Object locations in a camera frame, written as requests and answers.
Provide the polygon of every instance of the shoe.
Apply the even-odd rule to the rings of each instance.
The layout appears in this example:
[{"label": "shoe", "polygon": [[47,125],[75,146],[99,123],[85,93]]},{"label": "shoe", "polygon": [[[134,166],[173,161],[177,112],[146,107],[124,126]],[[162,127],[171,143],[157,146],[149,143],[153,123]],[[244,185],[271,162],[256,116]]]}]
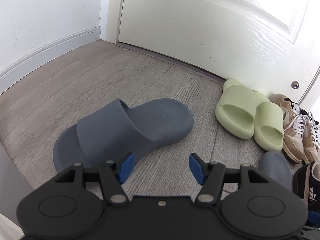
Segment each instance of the shoe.
[{"label": "shoe", "polygon": [[303,115],[300,114],[299,105],[286,96],[282,96],[278,105],[283,113],[283,150],[292,161],[301,163],[304,156],[302,139],[305,121]]},{"label": "shoe", "polygon": [[320,164],[306,164],[293,176],[292,191],[306,204],[309,211],[320,213]]},{"label": "shoe", "polygon": [[180,101],[161,98],[128,107],[117,98],[64,130],[53,146],[53,164],[61,172],[73,163],[98,167],[128,152],[139,161],[152,150],[184,138],[193,115]]},{"label": "shoe", "polygon": [[259,161],[259,170],[288,190],[292,190],[290,168],[282,153],[266,152]]},{"label": "shoe", "polygon": [[303,147],[304,157],[303,161],[309,164],[313,161],[320,163],[319,149],[319,125],[316,125],[311,112],[303,116],[305,118],[305,127],[303,132]]},{"label": "shoe", "polygon": [[256,109],[257,97],[253,90],[242,85],[230,85],[221,95],[215,116],[233,135],[250,139],[254,133]]},{"label": "shoe", "polygon": [[279,152],[283,148],[283,121],[281,108],[271,102],[258,105],[253,138],[266,151]]}]

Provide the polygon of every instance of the gray slide sandal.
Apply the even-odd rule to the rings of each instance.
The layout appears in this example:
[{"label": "gray slide sandal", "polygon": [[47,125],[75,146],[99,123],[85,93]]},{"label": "gray slide sandal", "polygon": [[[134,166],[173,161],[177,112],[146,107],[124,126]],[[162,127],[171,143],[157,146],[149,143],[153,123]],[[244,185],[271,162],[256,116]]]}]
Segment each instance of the gray slide sandal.
[{"label": "gray slide sandal", "polygon": [[162,98],[129,108],[115,99],[60,134],[53,147],[54,166],[57,172],[73,163],[96,167],[128,152],[138,161],[182,139],[192,126],[192,113],[180,101]]},{"label": "gray slide sandal", "polygon": [[279,152],[270,151],[265,153],[260,159],[259,170],[288,190],[291,190],[290,168],[284,156]]}]

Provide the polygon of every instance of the tan sneaker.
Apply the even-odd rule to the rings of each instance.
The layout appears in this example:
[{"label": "tan sneaker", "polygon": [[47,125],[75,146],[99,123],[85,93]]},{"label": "tan sneaker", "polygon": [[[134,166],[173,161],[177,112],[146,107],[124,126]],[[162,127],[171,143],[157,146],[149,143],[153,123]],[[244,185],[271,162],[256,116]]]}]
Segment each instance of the tan sneaker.
[{"label": "tan sneaker", "polygon": [[285,96],[282,96],[278,105],[283,112],[283,150],[295,163],[301,163],[304,156],[302,143],[304,119],[300,114],[300,108]]},{"label": "tan sneaker", "polygon": [[303,161],[306,164],[309,164],[313,161],[320,163],[319,158],[319,149],[320,145],[318,142],[319,126],[316,125],[312,113],[309,112],[309,115],[304,115],[305,118],[305,128],[303,132],[303,147],[304,147],[304,157]]}]

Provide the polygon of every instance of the white door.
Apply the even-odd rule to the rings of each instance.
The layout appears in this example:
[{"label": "white door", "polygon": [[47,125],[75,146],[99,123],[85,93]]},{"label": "white door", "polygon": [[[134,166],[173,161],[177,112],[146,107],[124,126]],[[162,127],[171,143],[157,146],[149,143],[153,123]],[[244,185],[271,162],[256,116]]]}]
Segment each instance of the white door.
[{"label": "white door", "polygon": [[119,41],[298,102],[320,66],[319,5],[320,0],[124,0]]}]

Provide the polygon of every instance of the puma logo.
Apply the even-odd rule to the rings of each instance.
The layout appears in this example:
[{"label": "puma logo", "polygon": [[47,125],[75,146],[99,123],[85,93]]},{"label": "puma logo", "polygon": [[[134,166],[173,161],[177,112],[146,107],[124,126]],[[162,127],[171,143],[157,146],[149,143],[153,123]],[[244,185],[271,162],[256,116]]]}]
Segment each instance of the puma logo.
[{"label": "puma logo", "polygon": [[313,194],[313,187],[309,189],[309,200],[314,201],[317,194]]}]

